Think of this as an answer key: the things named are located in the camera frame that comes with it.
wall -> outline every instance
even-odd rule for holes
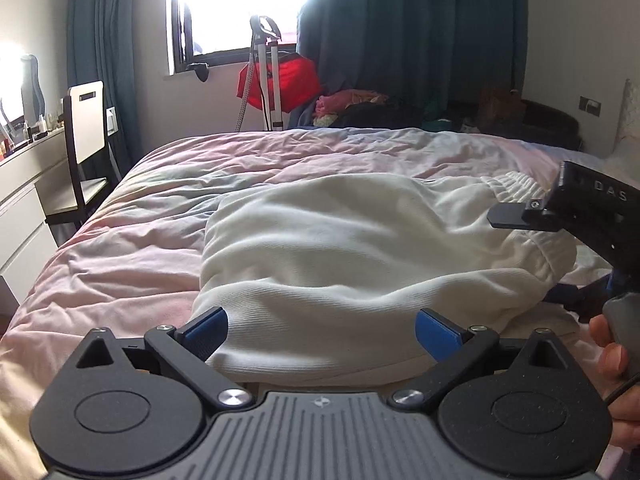
[[[587,152],[611,152],[628,78],[640,81],[640,0],[529,0],[523,97],[578,119]],[[580,96],[602,102],[599,118]]]
[[[0,0],[0,41],[38,58],[47,112],[58,111],[66,92],[66,1]]]
[[[133,13],[136,101],[145,152],[176,139],[233,131],[243,65],[213,67],[206,83],[191,72],[169,75],[166,0],[134,0]],[[261,130],[261,111],[248,106],[242,126]]]

pink duvet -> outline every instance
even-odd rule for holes
[[[420,130],[291,130],[180,140],[147,155],[60,247],[0,342],[0,478],[45,470],[28,418],[82,336],[180,326],[198,292],[204,226],[222,193],[335,173],[420,178],[520,171],[548,187],[565,150]]]

white dresser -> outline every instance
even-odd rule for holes
[[[66,164],[63,128],[0,162],[0,314],[13,315],[57,249],[36,188]]]

white pants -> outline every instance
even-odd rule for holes
[[[567,232],[493,229],[496,202],[538,198],[528,176],[344,174],[231,193],[206,227],[193,316],[222,306],[226,342],[207,361],[230,379],[379,386],[433,365],[417,343],[428,307],[508,337],[577,331],[539,304],[575,261]]]

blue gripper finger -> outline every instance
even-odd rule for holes
[[[436,361],[443,361],[472,337],[447,318],[424,308],[415,318],[415,338]]]
[[[225,342],[228,327],[224,309],[212,308],[181,326],[174,338],[198,359],[206,361]]]

